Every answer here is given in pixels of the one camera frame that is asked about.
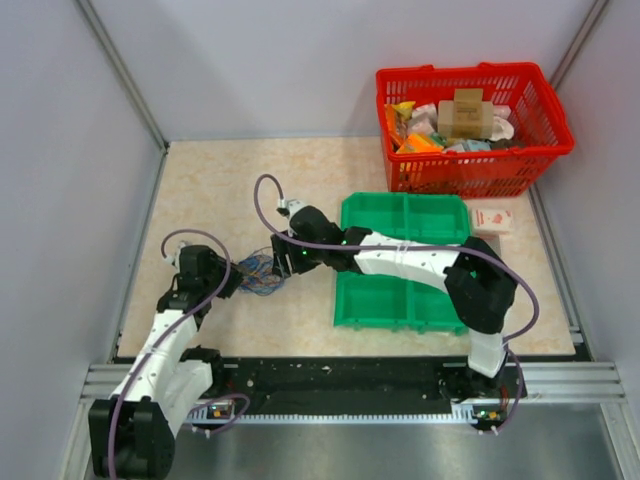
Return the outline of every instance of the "white wall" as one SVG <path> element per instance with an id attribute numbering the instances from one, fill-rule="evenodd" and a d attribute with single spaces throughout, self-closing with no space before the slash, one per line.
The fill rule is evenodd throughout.
<path id="1" fill-rule="evenodd" d="M 70 0 L 0 6 L 0 476 L 57 478 L 158 153 Z"/>
<path id="2" fill-rule="evenodd" d="M 617 0 L 560 88 L 576 149 L 539 182 L 591 340 L 640 424 L 640 2 Z"/>
<path id="3" fill-rule="evenodd" d="M 379 131 L 376 70 L 534 61 L 592 0 L 94 0 L 170 140 Z"/>

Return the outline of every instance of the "small white box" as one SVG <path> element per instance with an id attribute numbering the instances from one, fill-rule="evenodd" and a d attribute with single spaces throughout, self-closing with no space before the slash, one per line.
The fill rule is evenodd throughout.
<path id="1" fill-rule="evenodd" d="M 472 208 L 471 226 L 473 233 L 511 233 L 513 232 L 513 212 L 499 208 Z"/>

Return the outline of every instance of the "metal floor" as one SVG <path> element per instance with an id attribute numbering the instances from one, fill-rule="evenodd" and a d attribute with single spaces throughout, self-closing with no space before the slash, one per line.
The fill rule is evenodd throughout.
<path id="1" fill-rule="evenodd" d="M 464 425 L 238 426 L 178 437 L 170 480 L 562 479 L 622 475 L 598 405 L 521 406 L 499 437 Z"/>

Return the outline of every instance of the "table surface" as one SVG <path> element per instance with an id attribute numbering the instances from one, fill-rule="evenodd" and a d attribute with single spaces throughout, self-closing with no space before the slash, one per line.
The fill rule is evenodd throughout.
<path id="1" fill-rule="evenodd" d="M 178 228 L 198 228 L 216 235 L 234 261 L 270 245 L 269 232 L 252 201 L 261 173 L 274 174 L 285 195 L 320 208 L 339 223 L 340 205 L 353 192 L 386 191 L 379 139 L 298 138 L 174 142 L 161 180 L 127 319 L 120 356 L 137 355 L 153 321 L 158 298 L 174 275 L 160 256 L 162 239 Z M 268 182 L 260 193 L 267 217 L 285 228 L 275 212 L 276 190 Z M 511 342 L 518 354 L 574 353 L 568 322 L 549 268 L 529 198 L 468 201 L 469 206 L 513 210 L 516 230 L 501 239 L 504 261 L 529 282 L 541 305 L 536 326 Z M 181 236 L 205 243 L 197 236 Z M 179 241 L 169 243 L 172 251 Z M 236 292 L 216 300 L 193 345 L 217 348 L 225 356 L 392 356 L 461 355 L 467 335 L 354 331 L 333 326 L 336 274 L 318 267 L 287 280 L 268 297 Z M 531 318 L 527 295 L 518 288 L 505 332 Z"/>

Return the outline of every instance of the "green tray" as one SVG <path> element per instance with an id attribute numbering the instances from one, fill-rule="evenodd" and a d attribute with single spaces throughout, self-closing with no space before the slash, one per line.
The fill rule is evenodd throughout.
<path id="1" fill-rule="evenodd" d="M 342 228 L 367 227 L 403 240 L 437 245 L 463 243 L 469 215 L 455 195 L 354 193 L 342 202 Z M 410 328 L 462 334 L 448 295 L 440 290 L 385 275 L 339 273 L 333 324 L 360 328 Z"/>

